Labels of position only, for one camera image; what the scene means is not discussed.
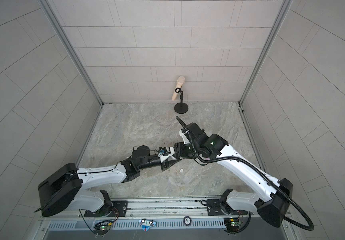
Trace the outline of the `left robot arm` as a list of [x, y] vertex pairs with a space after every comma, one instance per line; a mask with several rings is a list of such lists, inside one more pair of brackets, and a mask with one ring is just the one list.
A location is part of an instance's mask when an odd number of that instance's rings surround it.
[[133, 148], [127, 159], [114, 166], [100, 168], [77, 168], [68, 163], [38, 185], [40, 207], [43, 217], [51, 217], [62, 211], [86, 210], [93, 213], [109, 209], [111, 202], [106, 191], [89, 191], [106, 184], [130, 182], [143, 169], [160, 167], [162, 171], [182, 160], [177, 147], [150, 150], [147, 146]]

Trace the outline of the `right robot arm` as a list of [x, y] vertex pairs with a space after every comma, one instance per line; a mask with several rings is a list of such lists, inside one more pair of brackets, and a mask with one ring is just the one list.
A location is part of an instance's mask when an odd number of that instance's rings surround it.
[[[193, 159], [203, 164], [218, 163], [227, 168], [245, 184], [247, 184], [258, 199], [252, 203], [251, 213], [258, 215], [273, 227], [280, 227], [282, 221], [287, 221], [307, 231], [314, 230], [314, 224], [307, 213], [292, 199], [292, 183], [283, 178], [278, 180], [240, 155], [225, 139], [217, 134], [210, 137], [196, 123], [186, 125], [180, 118], [177, 121], [182, 126], [181, 137], [189, 142]], [[306, 225], [286, 217], [289, 206], [293, 206], [305, 219]]]

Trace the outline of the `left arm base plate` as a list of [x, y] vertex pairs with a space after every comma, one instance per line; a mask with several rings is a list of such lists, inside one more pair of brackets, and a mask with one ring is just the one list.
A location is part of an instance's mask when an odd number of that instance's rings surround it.
[[127, 206], [128, 201], [112, 201], [111, 204], [105, 204], [96, 212], [85, 211], [83, 216], [86, 218], [124, 217]]

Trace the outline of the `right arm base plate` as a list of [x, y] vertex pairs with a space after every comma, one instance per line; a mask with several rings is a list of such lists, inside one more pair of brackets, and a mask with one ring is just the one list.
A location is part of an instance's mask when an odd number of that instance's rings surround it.
[[217, 199], [208, 199], [208, 200], [201, 200], [201, 204], [206, 207], [209, 216], [248, 216], [249, 212], [238, 210], [234, 211], [231, 210], [230, 213], [227, 213], [225, 210], [221, 208], [220, 201]]

